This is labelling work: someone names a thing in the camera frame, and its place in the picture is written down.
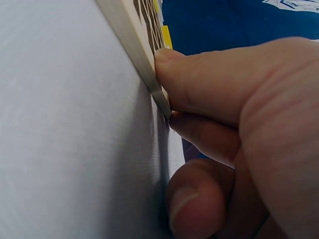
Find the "finger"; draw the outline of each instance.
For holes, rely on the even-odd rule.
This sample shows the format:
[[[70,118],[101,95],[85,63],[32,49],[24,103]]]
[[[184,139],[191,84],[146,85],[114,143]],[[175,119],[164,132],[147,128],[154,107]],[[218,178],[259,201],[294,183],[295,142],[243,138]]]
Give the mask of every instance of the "finger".
[[[233,175],[233,169],[211,159],[194,159],[175,173],[166,195],[177,238],[206,239],[222,227]]]
[[[156,71],[174,110],[237,125],[243,106],[265,81],[278,69],[295,68],[292,59],[298,65],[309,61],[314,51],[317,44],[302,38],[193,56],[164,49],[156,53]]]
[[[235,183],[227,207],[227,221],[214,239],[251,239],[268,216],[268,210],[252,181],[242,149],[234,162]]]
[[[238,131],[210,118],[175,112],[170,126],[206,156],[234,167],[241,142]]]
[[[273,217],[269,217],[260,228],[254,239],[288,239]]]

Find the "printed pattern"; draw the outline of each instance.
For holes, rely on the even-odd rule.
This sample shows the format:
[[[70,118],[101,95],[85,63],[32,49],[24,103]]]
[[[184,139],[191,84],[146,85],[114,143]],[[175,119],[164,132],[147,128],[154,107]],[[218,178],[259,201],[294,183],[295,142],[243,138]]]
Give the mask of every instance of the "printed pattern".
[[[149,38],[149,44],[154,53],[164,48],[164,40],[161,31],[159,14],[156,11],[154,0],[133,0],[136,12],[146,23],[146,32]]]
[[[319,0],[263,0],[279,9],[319,13]]]

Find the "yellow tab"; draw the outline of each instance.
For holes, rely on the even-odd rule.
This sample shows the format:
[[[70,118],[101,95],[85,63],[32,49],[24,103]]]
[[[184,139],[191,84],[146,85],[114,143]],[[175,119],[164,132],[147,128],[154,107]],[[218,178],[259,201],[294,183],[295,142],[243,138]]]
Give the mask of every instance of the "yellow tab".
[[[158,2],[158,0],[153,0],[153,2],[154,2],[154,6],[155,6],[156,12],[159,13],[159,12],[160,12],[160,7],[159,7],[159,2]]]
[[[163,39],[164,39],[165,48],[173,49],[173,45],[171,43],[171,38],[170,38],[170,33],[169,33],[168,26],[162,26],[161,27],[161,31],[163,33]]]

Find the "blue surface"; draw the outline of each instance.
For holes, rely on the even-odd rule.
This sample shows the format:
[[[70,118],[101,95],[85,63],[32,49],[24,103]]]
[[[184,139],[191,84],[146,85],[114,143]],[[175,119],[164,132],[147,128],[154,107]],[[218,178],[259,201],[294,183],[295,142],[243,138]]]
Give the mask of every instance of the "blue surface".
[[[288,36],[319,39],[319,14],[262,0],[164,0],[173,47],[186,55],[257,45]]]

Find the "white surface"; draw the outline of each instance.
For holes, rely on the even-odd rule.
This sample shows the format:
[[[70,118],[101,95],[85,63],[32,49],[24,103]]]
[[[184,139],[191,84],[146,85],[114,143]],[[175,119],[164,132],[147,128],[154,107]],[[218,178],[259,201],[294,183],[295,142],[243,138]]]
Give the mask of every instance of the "white surface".
[[[0,238],[169,238],[181,141],[93,0],[0,0]]]

